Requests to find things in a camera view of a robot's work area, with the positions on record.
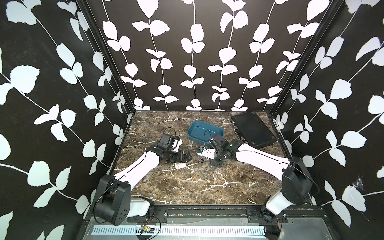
white leaf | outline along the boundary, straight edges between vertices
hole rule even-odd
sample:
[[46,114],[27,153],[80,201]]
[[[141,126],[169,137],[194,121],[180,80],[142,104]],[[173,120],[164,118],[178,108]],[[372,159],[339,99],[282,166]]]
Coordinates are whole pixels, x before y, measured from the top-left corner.
[[340,216],[344,223],[351,227],[351,214],[347,207],[340,201],[334,201],[331,203],[333,210]]
[[334,57],[336,56],[341,46],[343,45],[344,39],[340,36],[335,37],[335,39],[332,41],[331,45],[329,46],[329,49],[327,51],[326,56]]
[[316,90],[315,98],[319,101],[322,101],[323,103],[327,102],[327,99],[325,98],[325,94],[322,93],[320,90]]
[[118,102],[118,110],[122,113],[121,102]]
[[248,84],[249,81],[246,78],[239,78],[239,84]]
[[279,72],[288,65],[288,62],[283,60],[279,63],[279,65],[276,67],[276,74],[279,74]]
[[49,166],[44,161],[34,161],[28,172],[27,182],[29,185],[38,187],[50,183]]
[[76,19],[74,19],[74,18],[71,18],[71,19],[70,19],[70,23],[71,23],[73,32],[74,32],[74,33],[76,34],[76,36],[82,41],[83,38],[81,37],[81,33],[80,33],[79,21],[76,20]]
[[319,26],[319,23],[310,23],[310,24],[306,25],[306,27],[301,31],[300,37],[301,38],[307,38],[309,36],[314,35],[318,26]]
[[171,67],[173,67],[172,62],[168,58],[162,58],[160,66],[162,69],[170,69]]
[[303,157],[303,163],[306,167],[313,167],[314,166],[314,160],[312,156],[306,155]]
[[228,23],[230,23],[233,19],[233,16],[227,12],[223,14],[220,20],[220,30],[222,33],[225,32],[225,28],[227,27]]
[[202,84],[204,82],[204,78],[196,78],[193,80],[193,84]]
[[331,158],[338,161],[340,163],[340,165],[345,167],[345,156],[344,156],[344,153],[340,149],[332,148],[329,151],[329,155],[331,156]]
[[39,125],[43,122],[57,119],[57,116],[59,115],[59,111],[60,111],[59,104],[56,104],[55,106],[49,109],[49,112],[47,114],[43,114],[40,117],[36,118],[36,120],[34,121],[34,124]]
[[289,60],[293,60],[298,58],[301,54],[299,53],[291,53],[290,51],[284,51],[283,54],[287,56]]
[[193,82],[190,80],[185,80],[181,84],[181,86],[187,87],[187,88],[193,88]]
[[129,51],[131,48],[131,40],[127,36],[122,36],[119,40],[119,44],[123,51]]
[[324,57],[320,63],[320,68],[324,69],[332,64],[332,59],[330,57]]
[[380,67],[384,66],[384,48],[375,53],[372,58],[372,63]]
[[144,82],[144,81],[141,80],[141,79],[136,79],[136,80],[134,81],[133,85],[134,85],[135,87],[139,88],[139,87],[141,87],[141,86],[147,85],[147,83]]
[[150,54],[152,54],[153,56],[155,56],[155,57],[157,57],[157,58],[162,58],[162,57],[164,57],[165,56],[165,52],[163,52],[163,51],[154,51],[154,50],[152,50],[152,49],[145,49],[146,51],[147,51],[147,53],[150,53]]
[[288,151],[290,153],[292,153],[292,145],[291,145],[291,143],[288,140],[285,140],[285,145],[287,146]]
[[165,99],[162,98],[162,97],[155,97],[155,98],[153,98],[153,100],[155,100],[156,102],[158,102],[158,101],[165,100]]
[[198,99],[192,99],[191,104],[194,108],[200,107],[200,101]]
[[104,120],[104,114],[103,113],[96,113],[95,115],[95,126],[97,126],[99,123],[101,123]]
[[381,169],[377,171],[376,177],[378,178],[384,177],[384,167],[381,167]]
[[77,6],[75,2],[69,2],[69,4],[65,2],[58,2],[57,6],[61,9],[67,10],[68,12],[72,13],[73,15],[77,11]]
[[237,108],[241,108],[243,106],[244,100],[243,99],[238,99],[233,105]]
[[257,65],[249,69],[249,78],[252,80],[252,78],[259,75],[263,70],[263,65]]
[[13,218],[13,211],[11,211],[8,214],[4,214],[0,217],[0,239],[5,240],[5,237],[7,236],[7,229],[9,227],[9,222]]
[[93,95],[88,95],[85,98],[83,98],[84,104],[89,109],[97,109],[97,102]]
[[159,6],[158,0],[137,0],[137,3],[147,18],[151,18]]
[[194,43],[204,39],[204,31],[201,24],[193,24],[190,31]]
[[208,69],[211,71],[211,72],[216,72],[216,71],[219,71],[221,69],[223,69],[221,66],[219,65],[213,65],[213,66],[208,66]]
[[269,38],[263,42],[262,47],[260,49],[261,53],[266,53],[268,50],[272,47],[272,45],[275,43],[275,40],[273,38]]
[[337,145],[337,138],[336,138],[336,135],[335,133],[331,130],[327,133],[327,136],[325,137],[329,144],[331,145],[332,148],[335,148],[336,145]]
[[137,66],[134,63],[127,64],[125,66],[125,71],[131,76],[134,77],[137,73]]
[[283,115],[281,116],[281,122],[286,124],[288,121],[288,113],[283,113]]
[[68,83],[70,84],[76,84],[77,83],[77,78],[76,75],[72,70],[69,70],[67,68],[62,68],[60,70],[60,76]]
[[367,139],[358,132],[348,131],[344,134],[341,140],[341,145],[350,148],[361,148],[364,146]]
[[104,60],[103,55],[99,52],[95,52],[92,57],[93,64],[100,69],[101,71],[104,71]]
[[168,25],[161,20],[154,20],[149,25],[149,29],[151,30],[151,34],[154,36],[159,36],[170,30]]
[[63,190],[68,184],[68,176],[71,172],[71,167],[62,170],[56,178],[56,187],[58,190]]
[[113,128],[112,128],[112,132],[113,132],[114,134],[116,134],[116,135],[119,135],[119,132],[120,132],[120,127],[119,127],[119,125],[114,124],[114,125],[113,125]]
[[35,87],[36,79],[39,74],[40,69],[21,65],[12,69],[10,81],[12,86],[17,90],[23,93],[30,93]]
[[59,57],[70,67],[73,66],[74,63],[74,55],[63,43],[56,47],[56,52]]
[[196,68],[191,65],[185,65],[184,66],[184,72],[186,75],[188,75],[190,78],[194,78],[196,75]]
[[319,50],[317,50],[316,57],[314,58],[314,62],[316,64],[320,63],[321,60],[324,58],[324,56],[325,56],[325,47],[321,46],[319,47]]
[[118,32],[116,30],[115,24],[110,21],[103,21],[103,30],[107,38],[118,40]]
[[149,24],[145,23],[143,21],[134,22],[134,23],[132,23],[132,26],[134,28],[136,28],[137,31],[142,31],[142,30],[144,30],[146,28],[149,28]]
[[287,71],[293,71],[299,60],[293,60],[286,68]]
[[157,66],[159,65],[159,61],[157,59],[152,58],[151,59],[151,68],[152,71],[156,72]]
[[141,100],[140,98],[135,98],[133,100],[133,104],[135,104],[135,106],[142,107],[143,106],[143,100]]
[[89,29],[89,25],[88,25],[87,21],[85,20],[83,13],[78,11],[77,12],[77,18],[79,19],[79,23],[80,23],[81,28],[84,31],[87,31]]
[[332,196],[333,200],[336,200],[336,192],[327,180],[324,181],[324,189]]
[[223,64],[229,62],[232,58],[235,57],[235,55],[236,50],[234,50],[232,47],[223,48],[218,52],[218,56],[220,57],[220,60]]
[[309,78],[307,74],[304,74],[300,79],[300,91],[306,89],[309,84]]
[[60,113],[61,120],[67,127],[72,127],[75,121],[76,113],[72,110],[65,109]]
[[205,43],[203,42],[197,42],[193,44],[193,50],[195,53],[200,53],[204,47],[205,47]]
[[83,147],[83,157],[94,157],[95,156],[95,142],[93,139],[85,143]]
[[295,129],[293,130],[293,132],[297,132],[297,131],[300,131],[302,132],[304,129],[303,129],[303,125],[301,123],[297,124]]
[[300,103],[303,103],[307,99],[307,97],[300,93],[299,95],[297,95],[297,99],[299,99]]
[[310,21],[327,9],[329,0],[311,0],[307,6],[307,20]]
[[85,209],[88,207],[88,205],[89,205],[88,198],[82,195],[79,197],[79,200],[75,204],[75,207],[77,212],[82,214],[85,211]]
[[300,139],[303,141],[303,143],[307,144],[310,139],[310,134],[308,131],[303,131],[300,134]]
[[233,19],[233,27],[238,29],[248,25],[248,15],[244,11],[238,11]]
[[367,208],[365,207],[365,198],[353,186],[349,185],[344,189],[341,199],[347,204],[354,207],[357,211],[365,212],[367,210]]
[[220,94],[220,99],[221,99],[221,100],[227,100],[227,99],[229,99],[229,93],[227,93],[227,92],[223,92],[222,94]]
[[64,135],[63,126],[62,126],[61,122],[58,122],[58,123],[53,124],[51,126],[51,133],[54,135],[54,137],[57,140],[60,140],[62,142],[68,141],[68,139]]
[[228,74],[231,74],[231,73],[235,73],[235,72],[237,72],[237,71],[238,71],[238,69],[237,69],[236,66],[234,66],[234,65],[232,65],[232,64],[228,64],[228,65],[225,65],[225,66],[223,67],[223,69],[221,70],[221,73],[222,73],[223,75],[228,75]]
[[269,32],[269,25],[260,23],[255,33],[253,34],[253,40],[262,43],[264,38],[268,34],[268,32]]
[[296,31],[302,31],[304,29],[304,26],[302,26],[300,23],[292,24],[287,26],[288,33],[294,33]]
[[216,101],[216,99],[217,99],[219,96],[220,96],[219,93],[213,93],[213,94],[212,94],[212,101],[213,101],[213,102]]
[[369,100],[368,112],[372,114],[384,113],[384,98],[373,95]]
[[257,53],[260,50],[261,46],[262,46],[262,44],[259,42],[251,42],[249,44],[249,48],[250,48],[252,53]]
[[163,85],[160,85],[157,87],[157,89],[161,92],[161,94],[163,94],[164,96],[167,95],[171,90],[172,88],[166,84],[163,84]]
[[247,85],[247,88],[254,88],[254,87],[258,87],[258,86],[260,86],[260,82],[258,82],[258,81],[251,81]]
[[83,77],[83,67],[81,66],[81,63],[77,62],[73,65],[73,73],[79,77]]
[[380,40],[378,37],[373,37],[369,39],[359,50],[359,52],[356,54],[356,61],[359,60],[362,56],[365,54],[379,49],[381,47]]
[[292,88],[290,91],[291,91],[291,98],[292,98],[292,100],[296,100],[296,98],[297,98],[297,90]]
[[91,165],[91,168],[90,168],[90,170],[89,170],[89,175],[92,175],[92,174],[94,174],[95,172],[96,172],[96,167],[97,167],[97,162],[98,162],[99,160],[95,160],[93,163],[92,163],[92,165]]
[[5,12],[10,22],[27,23],[29,25],[36,24],[36,17],[31,10],[17,1],[8,2]]
[[175,96],[172,96],[172,95],[169,95],[169,96],[166,96],[166,97],[165,97],[165,101],[166,101],[166,103],[172,103],[172,102],[175,102],[175,101],[177,101],[177,100],[178,100],[178,98],[175,97]]
[[45,207],[48,205],[49,200],[51,199],[52,195],[55,193],[56,188],[51,187],[46,189],[40,197],[35,201],[33,204],[34,207]]
[[333,119],[337,119],[337,107],[334,103],[332,102],[327,102],[327,103],[324,103],[322,106],[321,106],[321,111],[327,115],[327,116],[330,116],[331,118]]
[[281,87],[279,87],[279,86],[274,86],[274,87],[271,87],[268,89],[268,95],[270,97],[278,94],[279,92],[281,92]]
[[191,43],[191,41],[188,38],[183,38],[181,40],[181,46],[183,47],[186,53],[192,52],[193,43]]
[[351,84],[343,79],[338,79],[333,84],[331,99],[344,99],[352,94]]

black wallpaper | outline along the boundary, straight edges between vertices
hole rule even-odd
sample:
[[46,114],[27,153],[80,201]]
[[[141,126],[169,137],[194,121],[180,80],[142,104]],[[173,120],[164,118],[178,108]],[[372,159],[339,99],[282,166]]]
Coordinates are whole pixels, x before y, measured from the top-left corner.
[[329,1],[88,4],[136,109],[245,111],[271,108]]
[[342,239],[380,239],[384,1],[347,3],[276,118],[292,153],[303,158],[319,184],[314,200],[326,208]]
[[1,240],[75,239],[127,126],[125,100],[77,10],[0,1]]

brown marble surface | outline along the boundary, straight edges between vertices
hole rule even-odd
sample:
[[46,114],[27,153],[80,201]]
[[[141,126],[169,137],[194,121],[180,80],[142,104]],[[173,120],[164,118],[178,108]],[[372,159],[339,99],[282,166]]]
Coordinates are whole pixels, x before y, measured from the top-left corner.
[[[221,168],[213,167],[209,164],[210,160],[197,155],[200,146],[188,139],[188,128],[196,120],[223,128],[227,140],[238,139],[230,123],[234,114],[239,113],[137,111],[115,172],[130,166],[147,147],[160,139],[167,127],[173,127],[183,140],[180,149],[188,149],[193,159],[182,169],[175,169],[173,164],[160,163],[138,182],[132,196],[144,196],[156,204],[263,204],[281,187],[280,180],[235,160],[226,160]],[[258,115],[275,133],[267,114]],[[284,157],[278,142],[261,150]]]

